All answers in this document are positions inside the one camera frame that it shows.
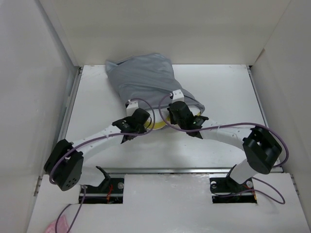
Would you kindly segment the grey pillowcase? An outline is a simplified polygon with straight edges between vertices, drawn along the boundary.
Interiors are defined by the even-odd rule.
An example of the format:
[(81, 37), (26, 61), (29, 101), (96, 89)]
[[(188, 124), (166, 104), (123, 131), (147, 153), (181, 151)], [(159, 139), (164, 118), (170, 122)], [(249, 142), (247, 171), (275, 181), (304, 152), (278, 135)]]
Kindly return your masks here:
[(118, 62), (107, 60), (105, 72), (124, 103), (141, 98), (157, 109), (165, 95), (181, 90), (187, 105), (197, 107), (201, 113), (205, 111), (205, 106), (175, 79), (170, 59), (161, 54), (132, 56)]

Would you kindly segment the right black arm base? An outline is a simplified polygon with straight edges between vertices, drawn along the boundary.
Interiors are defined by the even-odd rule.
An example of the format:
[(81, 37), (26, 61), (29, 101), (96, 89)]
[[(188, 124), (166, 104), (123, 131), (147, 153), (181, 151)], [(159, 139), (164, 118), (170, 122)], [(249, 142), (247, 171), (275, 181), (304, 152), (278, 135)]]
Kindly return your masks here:
[(211, 175), (209, 182), (213, 204), (257, 203), (252, 178), (238, 184), (229, 175)]

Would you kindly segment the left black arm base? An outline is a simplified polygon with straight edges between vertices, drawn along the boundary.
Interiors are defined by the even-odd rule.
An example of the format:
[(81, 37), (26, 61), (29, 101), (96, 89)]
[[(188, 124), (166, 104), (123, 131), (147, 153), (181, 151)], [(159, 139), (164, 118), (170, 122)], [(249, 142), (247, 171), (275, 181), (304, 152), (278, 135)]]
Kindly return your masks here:
[(84, 204), (122, 204), (124, 175), (109, 174), (102, 167), (84, 167), (78, 182), (82, 187), (78, 197)]

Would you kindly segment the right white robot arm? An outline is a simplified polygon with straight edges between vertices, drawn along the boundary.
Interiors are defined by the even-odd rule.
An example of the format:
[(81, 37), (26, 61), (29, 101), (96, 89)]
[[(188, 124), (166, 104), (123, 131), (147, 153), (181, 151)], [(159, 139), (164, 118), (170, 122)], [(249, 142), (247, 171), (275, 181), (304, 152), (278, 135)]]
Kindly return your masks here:
[(182, 101), (172, 103), (168, 110), (170, 117), (173, 118), (173, 124), (186, 130), (187, 135), (222, 142), (245, 153), (246, 158), (234, 165), (227, 174), (225, 185), (230, 191), (237, 191), (256, 174), (269, 174), (282, 152), (281, 145), (266, 128), (260, 126), (222, 128), (220, 123), (208, 117), (193, 115)]

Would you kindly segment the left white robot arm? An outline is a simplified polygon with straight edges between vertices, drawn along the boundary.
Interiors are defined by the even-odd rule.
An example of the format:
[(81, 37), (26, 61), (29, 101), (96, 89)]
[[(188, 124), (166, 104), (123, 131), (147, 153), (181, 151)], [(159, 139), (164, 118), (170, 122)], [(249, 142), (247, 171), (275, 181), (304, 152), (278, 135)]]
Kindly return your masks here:
[(90, 137), (75, 142), (62, 139), (53, 148), (44, 171), (61, 191), (81, 185), (104, 192), (110, 185), (108, 173), (101, 166), (84, 167), (83, 163), (109, 147), (146, 134), (144, 125), (150, 118), (147, 111), (138, 108), (132, 115), (114, 121), (109, 127)]

